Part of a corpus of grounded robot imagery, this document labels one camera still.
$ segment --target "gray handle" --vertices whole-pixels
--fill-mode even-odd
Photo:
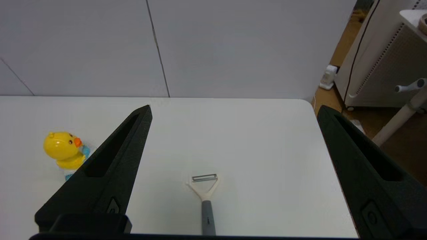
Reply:
[[[212,212],[212,203],[209,200],[202,201],[202,234],[216,235],[214,213]]]

